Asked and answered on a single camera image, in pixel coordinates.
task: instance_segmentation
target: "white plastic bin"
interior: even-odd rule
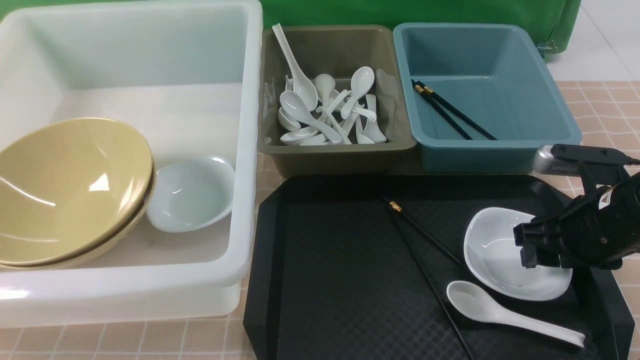
[[[140,131],[158,168],[204,154],[236,168],[232,215],[211,227],[168,234],[144,219],[79,268],[1,270],[0,327],[236,308],[253,240],[261,39],[257,0],[52,6],[0,23],[0,149],[51,122],[106,117]]]

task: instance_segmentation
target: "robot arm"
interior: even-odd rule
[[[640,252],[640,165],[616,149],[579,145],[544,146],[534,169],[542,174],[580,176],[585,195],[560,214],[536,217],[513,229],[522,266],[595,266],[614,270],[622,258]]]

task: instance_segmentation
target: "table surface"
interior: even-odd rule
[[[640,81],[560,81],[558,85],[578,122],[584,145],[615,147],[640,158]],[[635,174],[640,167],[628,167]],[[540,176],[576,196],[578,178]],[[282,183],[268,156],[258,155],[256,211]],[[640,255],[629,256],[614,275],[634,316],[640,316]],[[0,360],[249,360],[255,359],[242,317],[241,302],[228,316],[153,322],[0,329]],[[640,359],[636,330],[629,360]]]

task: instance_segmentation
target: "label sticker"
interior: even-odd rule
[[[613,189],[614,188],[611,188],[604,192],[604,194],[602,194],[602,196],[600,197],[600,201],[598,201],[598,210],[604,209],[609,206],[609,204],[611,203],[611,193],[613,192]]]

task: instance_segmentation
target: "textured tray surface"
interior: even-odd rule
[[[397,182],[404,209],[460,259],[468,222],[480,209],[500,206],[540,215],[544,197],[521,181],[483,184]],[[286,185],[279,224],[285,235],[278,359],[466,359],[436,298],[374,187],[349,181]],[[393,197],[393,181],[380,191]],[[348,192],[336,192],[342,185]],[[418,249],[441,296],[458,270],[404,220],[402,232]],[[573,289],[552,302],[526,302],[490,292],[506,307],[587,334],[579,350],[560,341],[503,325],[474,323],[453,308],[478,359],[599,359]]]

